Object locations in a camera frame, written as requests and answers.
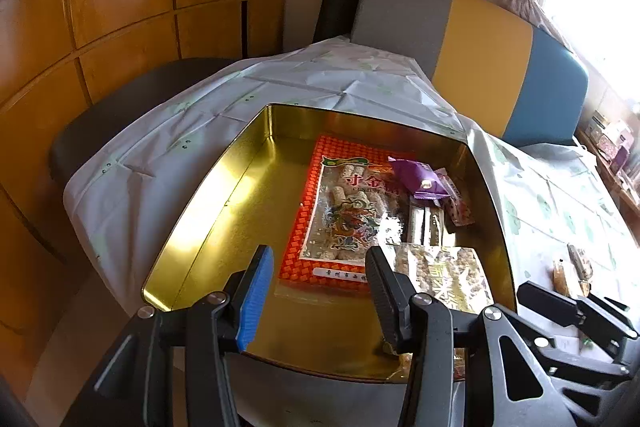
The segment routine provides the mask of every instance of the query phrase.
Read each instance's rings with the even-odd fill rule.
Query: blue gripper pad
[[[236,335],[236,344],[238,344],[240,351],[245,351],[246,346],[255,337],[255,331],[258,328],[264,301],[269,291],[271,276],[273,275],[273,250],[269,247],[261,248],[264,248],[264,253],[255,270],[254,278],[251,281],[244,302],[240,307],[240,320],[238,334]]]

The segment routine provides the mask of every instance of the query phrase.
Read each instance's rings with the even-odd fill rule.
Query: pink snack wrapper
[[[463,200],[462,194],[460,194],[460,191],[447,174],[447,170],[444,168],[438,169],[435,171],[435,174],[449,193],[449,196],[451,196],[450,198],[443,200],[442,203],[444,204],[447,214],[449,214],[449,217],[453,221],[453,224],[457,227],[464,227],[475,223],[468,204]]]
[[[449,192],[430,166],[389,157],[394,174],[417,200],[439,200],[448,198]]]

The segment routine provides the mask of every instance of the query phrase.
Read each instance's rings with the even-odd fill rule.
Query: white tablecloth
[[[551,288],[553,257],[574,243],[593,259],[594,292],[638,303],[637,248],[592,155],[548,144],[513,148],[458,115],[413,59],[335,38],[206,78],[129,125],[68,182],[65,207],[84,251],[129,314],[142,304],[145,278],[206,172],[274,102],[383,118],[466,142],[500,217],[516,287],[531,279]]]

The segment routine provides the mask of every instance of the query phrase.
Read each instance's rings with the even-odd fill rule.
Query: chair backrest
[[[234,62],[212,57],[174,60],[98,100],[53,140],[49,149],[51,177],[64,188],[79,168],[129,124]]]
[[[588,74],[547,33],[484,0],[360,0],[355,44],[416,59],[458,112],[514,146],[568,144]]]

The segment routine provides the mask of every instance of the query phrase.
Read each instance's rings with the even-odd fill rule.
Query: purple snack package
[[[439,200],[449,193],[430,166],[412,160],[396,160],[389,157],[396,177],[417,200]]]

